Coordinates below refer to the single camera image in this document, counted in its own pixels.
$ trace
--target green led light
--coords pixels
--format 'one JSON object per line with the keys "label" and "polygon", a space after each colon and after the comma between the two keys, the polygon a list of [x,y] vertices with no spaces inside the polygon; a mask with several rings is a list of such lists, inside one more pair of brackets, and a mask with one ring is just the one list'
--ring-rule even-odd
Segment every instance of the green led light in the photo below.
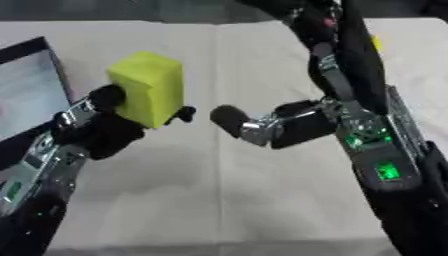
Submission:
{"label": "green led light", "polygon": [[351,148],[357,148],[363,144],[362,140],[356,138],[355,136],[347,136],[347,138],[345,138],[345,142],[347,142]]}
{"label": "green led light", "polygon": [[14,198],[17,196],[17,193],[19,193],[20,189],[22,188],[22,183],[16,181],[14,184],[12,184],[11,188],[8,190],[8,193],[6,193],[6,200],[9,202],[14,201]]}
{"label": "green led light", "polygon": [[400,179],[400,172],[393,163],[384,163],[377,166],[378,176],[381,180],[391,181]]}

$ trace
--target yellow foam block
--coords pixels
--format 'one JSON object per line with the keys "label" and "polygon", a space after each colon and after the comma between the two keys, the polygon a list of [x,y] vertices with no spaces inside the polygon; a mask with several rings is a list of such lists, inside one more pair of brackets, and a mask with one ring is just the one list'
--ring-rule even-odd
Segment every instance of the yellow foam block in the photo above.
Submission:
{"label": "yellow foam block", "polygon": [[182,64],[151,52],[137,52],[107,70],[126,92],[117,109],[123,118],[159,128],[183,107]]}
{"label": "yellow foam block", "polygon": [[372,37],[372,41],[373,41],[373,44],[375,45],[376,50],[379,52],[383,51],[383,45],[381,44],[380,39],[374,35],[372,35],[371,37]]}

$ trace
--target robotic hand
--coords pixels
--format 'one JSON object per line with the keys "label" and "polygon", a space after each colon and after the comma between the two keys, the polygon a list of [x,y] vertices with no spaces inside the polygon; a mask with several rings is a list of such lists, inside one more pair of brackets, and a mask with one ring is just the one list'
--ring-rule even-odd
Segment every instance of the robotic hand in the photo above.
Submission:
{"label": "robotic hand", "polygon": [[310,51],[325,96],[251,119],[221,106],[211,119],[235,138],[273,149],[335,134],[384,231],[404,256],[448,255],[448,164],[426,142],[352,0],[241,0],[282,20]]}
{"label": "robotic hand", "polygon": [[[143,126],[115,114],[125,93],[102,87],[55,115],[0,190],[0,255],[43,255],[64,218],[88,159],[111,157],[144,137]],[[195,109],[174,119],[191,122]]]}

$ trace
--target black fingertip pad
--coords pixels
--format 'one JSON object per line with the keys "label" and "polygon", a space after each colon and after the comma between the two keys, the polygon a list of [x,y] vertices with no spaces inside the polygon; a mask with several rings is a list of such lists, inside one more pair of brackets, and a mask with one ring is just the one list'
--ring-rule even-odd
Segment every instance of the black fingertip pad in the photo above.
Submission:
{"label": "black fingertip pad", "polygon": [[240,109],[223,105],[212,111],[210,119],[234,138],[241,136],[241,127],[249,117]]}

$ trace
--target white cloth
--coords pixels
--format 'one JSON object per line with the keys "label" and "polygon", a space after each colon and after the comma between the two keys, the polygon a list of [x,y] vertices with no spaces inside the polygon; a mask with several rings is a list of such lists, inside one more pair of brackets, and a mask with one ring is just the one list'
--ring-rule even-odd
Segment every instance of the white cloth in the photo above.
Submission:
{"label": "white cloth", "polygon": [[[448,152],[445,23],[368,24],[383,43],[388,83],[398,85],[427,138]],[[118,156],[90,162],[53,248],[316,240],[319,254],[291,246],[290,254],[276,247],[257,255],[386,255],[390,245],[333,137],[272,151],[233,140],[209,121],[219,104],[260,116],[321,95],[306,72],[308,53],[282,24],[4,22],[0,31],[0,46],[46,36],[78,98],[104,85],[104,70],[132,52],[175,58],[184,64],[186,103],[199,110],[193,124],[148,131]],[[358,240],[373,242],[370,249],[332,246]],[[245,248],[217,252],[249,255]]]}

